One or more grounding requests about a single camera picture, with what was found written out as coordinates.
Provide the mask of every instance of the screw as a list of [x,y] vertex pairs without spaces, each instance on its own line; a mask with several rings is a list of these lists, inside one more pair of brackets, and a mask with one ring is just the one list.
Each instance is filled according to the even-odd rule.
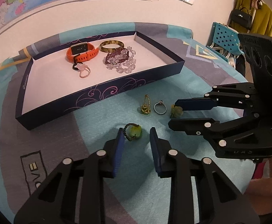
[[225,140],[219,141],[219,146],[221,146],[221,147],[226,146],[226,141]]
[[212,125],[212,124],[211,124],[210,122],[206,122],[206,123],[204,124],[204,126],[207,127],[207,128],[211,127],[211,125]]
[[212,160],[211,160],[210,158],[206,157],[206,158],[203,159],[203,162],[204,162],[205,164],[211,164],[211,163],[212,163]]
[[97,155],[98,156],[105,156],[106,155],[106,151],[105,150],[98,150],[97,151]]
[[169,150],[169,155],[171,155],[171,156],[176,156],[177,155],[177,150],[174,150],[174,149],[171,149],[171,150]]
[[70,158],[64,158],[63,161],[62,161],[62,163],[65,164],[65,165],[69,165],[69,164],[72,163],[72,161],[73,161],[73,160],[70,159]]

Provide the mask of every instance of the watch screen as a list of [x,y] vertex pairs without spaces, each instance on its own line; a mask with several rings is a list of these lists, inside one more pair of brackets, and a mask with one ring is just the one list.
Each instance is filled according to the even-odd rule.
[[81,54],[88,51],[88,44],[87,43],[78,44],[78,45],[72,46],[71,48],[72,48],[72,54],[77,55],[77,54]]

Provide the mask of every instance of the orange watch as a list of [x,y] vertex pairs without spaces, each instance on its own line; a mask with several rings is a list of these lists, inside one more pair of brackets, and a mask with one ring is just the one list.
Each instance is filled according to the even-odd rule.
[[72,45],[66,52],[66,56],[69,62],[79,63],[91,60],[96,57],[98,53],[99,48],[95,48],[92,44],[84,42]]

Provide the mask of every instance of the hanging clothes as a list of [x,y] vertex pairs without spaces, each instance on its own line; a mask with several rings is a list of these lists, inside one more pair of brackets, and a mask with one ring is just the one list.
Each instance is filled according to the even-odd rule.
[[[238,0],[235,9],[239,9],[240,4],[243,0]],[[244,8],[242,11],[248,13],[250,8],[251,0],[244,0],[242,7]],[[231,22],[231,27],[238,31],[239,33],[247,33],[248,30],[243,28],[241,25],[236,24],[235,22]],[[252,29],[250,31],[251,34],[260,34],[272,36],[272,10],[269,6],[263,3],[261,9],[256,10],[255,18],[252,24]]]

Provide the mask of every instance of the black handbag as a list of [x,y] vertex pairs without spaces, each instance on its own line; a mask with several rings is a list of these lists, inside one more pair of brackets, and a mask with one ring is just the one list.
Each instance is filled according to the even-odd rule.
[[250,10],[248,10],[246,7],[242,7],[244,0],[242,1],[239,9],[235,9],[231,13],[231,20],[242,27],[251,30],[252,28],[252,16],[251,16],[251,6],[252,6],[252,0],[250,2]]

